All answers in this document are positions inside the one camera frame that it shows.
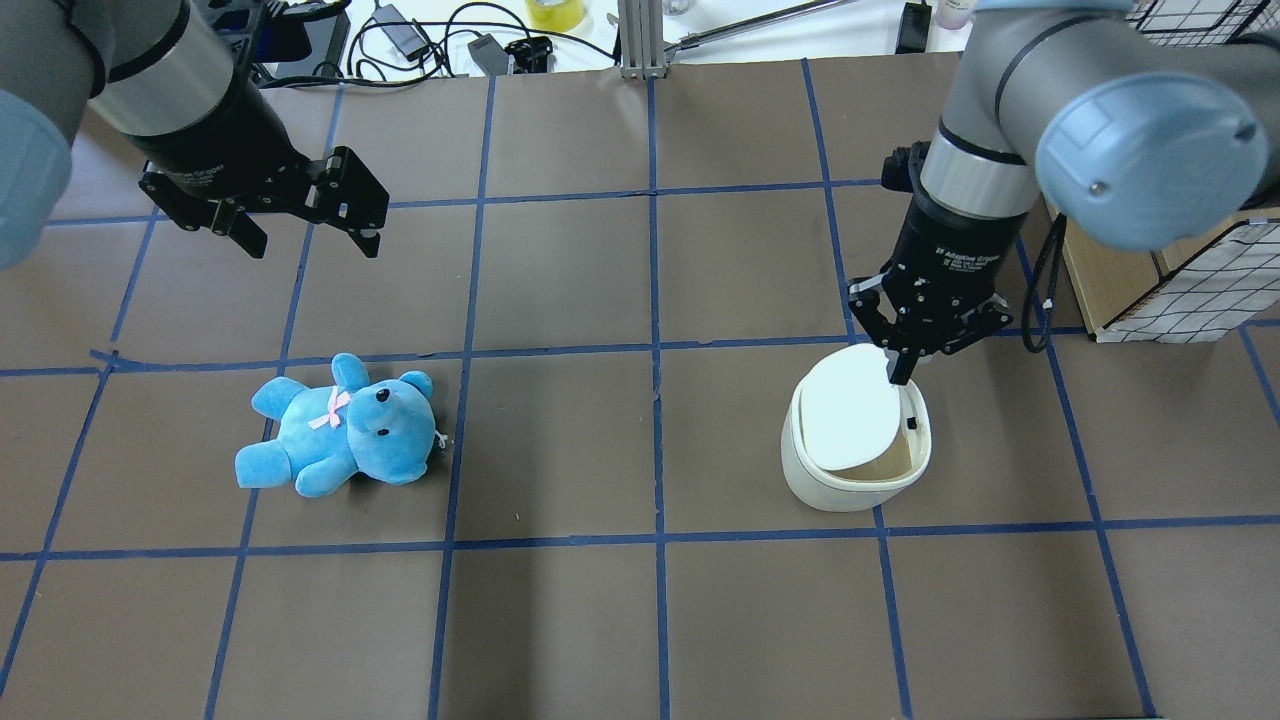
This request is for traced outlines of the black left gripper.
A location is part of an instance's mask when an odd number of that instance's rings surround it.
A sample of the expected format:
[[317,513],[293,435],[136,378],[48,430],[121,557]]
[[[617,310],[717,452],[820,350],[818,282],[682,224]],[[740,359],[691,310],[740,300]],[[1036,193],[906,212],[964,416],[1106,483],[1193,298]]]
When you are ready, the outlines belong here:
[[369,259],[379,256],[390,195],[358,154],[337,146],[312,159],[291,141],[256,90],[229,92],[205,118],[165,135],[141,136],[140,188],[170,222],[209,229],[264,259],[268,234],[257,214],[287,214],[344,233]]

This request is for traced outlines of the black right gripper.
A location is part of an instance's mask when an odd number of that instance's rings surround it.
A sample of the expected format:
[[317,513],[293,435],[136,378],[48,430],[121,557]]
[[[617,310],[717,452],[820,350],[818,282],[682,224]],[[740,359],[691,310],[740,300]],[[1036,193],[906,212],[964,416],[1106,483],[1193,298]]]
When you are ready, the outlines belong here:
[[847,287],[859,325],[887,348],[891,384],[905,386],[927,356],[955,354],[1011,323],[995,288],[1011,247],[1010,217],[965,217],[911,199],[890,260]]

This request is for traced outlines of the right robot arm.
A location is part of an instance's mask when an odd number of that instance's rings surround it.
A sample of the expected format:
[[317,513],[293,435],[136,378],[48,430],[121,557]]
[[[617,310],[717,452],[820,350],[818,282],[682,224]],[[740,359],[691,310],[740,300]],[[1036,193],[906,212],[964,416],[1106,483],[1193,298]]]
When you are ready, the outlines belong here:
[[1149,252],[1277,200],[1277,31],[1157,46],[1130,1],[979,1],[934,137],[881,184],[911,197],[890,260],[847,305],[905,386],[1011,323],[995,275],[1032,204],[1057,210],[1019,322],[1050,342],[1065,234]]

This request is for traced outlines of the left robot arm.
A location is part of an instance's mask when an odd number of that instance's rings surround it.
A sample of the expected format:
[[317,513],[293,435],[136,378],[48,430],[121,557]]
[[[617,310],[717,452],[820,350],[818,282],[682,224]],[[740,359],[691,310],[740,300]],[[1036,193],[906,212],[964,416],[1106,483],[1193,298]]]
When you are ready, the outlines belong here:
[[337,228],[375,258],[389,195],[358,155],[311,159],[255,81],[261,63],[311,51],[307,24],[346,3],[5,1],[4,268],[36,249],[96,113],[145,159],[140,188],[182,229],[262,258],[257,213]]

